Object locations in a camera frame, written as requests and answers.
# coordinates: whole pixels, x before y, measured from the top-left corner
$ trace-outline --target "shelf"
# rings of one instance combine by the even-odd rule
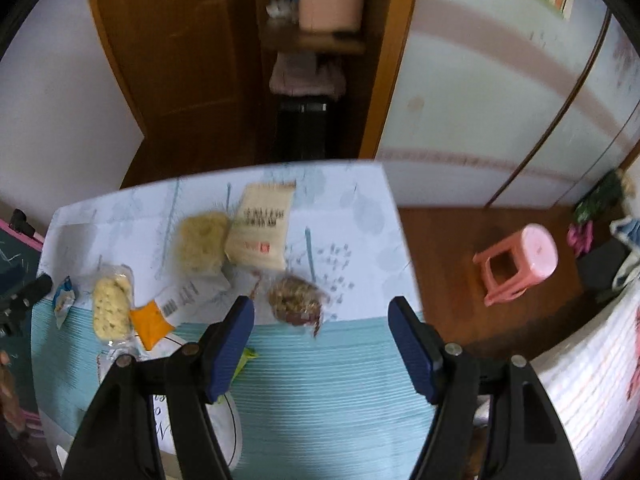
[[[279,52],[310,50],[324,54],[364,54],[365,43],[359,38],[336,38],[331,33],[303,32],[293,23],[269,21],[260,34],[264,48]]]

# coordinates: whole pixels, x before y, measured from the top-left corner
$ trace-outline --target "plastic stool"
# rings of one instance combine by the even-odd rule
[[[500,285],[491,271],[491,258],[511,253],[518,271]],[[529,224],[521,231],[474,255],[480,265],[487,294],[484,304],[506,303],[524,294],[532,285],[544,282],[558,266],[558,250],[554,239],[542,225]]]

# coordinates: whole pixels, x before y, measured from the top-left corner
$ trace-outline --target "barcode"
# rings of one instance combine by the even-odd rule
[[[162,311],[162,315],[164,317],[168,317],[173,314],[176,310],[178,310],[178,306],[175,304],[175,300],[167,301],[163,306],[160,307]]]

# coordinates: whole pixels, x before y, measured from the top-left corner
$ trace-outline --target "screw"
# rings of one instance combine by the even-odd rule
[[[444,351],[449,355],[458,357],[460,354],[462,354],[462,346],[460,346],[458,343],[447,343],[446,345],[444,345]]]
[[[120,357],[118,357],[116,359],[116,364],[120,368],[126,368],[127,366],[129,366],[131,364],[131,359],[132,359],[132,357],[129,354],[121,355]]]
[[[182,347],[182,354],[187,356],[196,355],[199,350],[200,347],[197,343],[187,343]]]
[[[514,355],[511,357],[511,362],[518,368],[524,368],[527,365],[527,360],[521,355]]]

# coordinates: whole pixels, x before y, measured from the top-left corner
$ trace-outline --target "brown wooden door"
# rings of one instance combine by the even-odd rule
[[[124,185],[252,164],[262,101],[255,0],[90,0],[145,140]]]

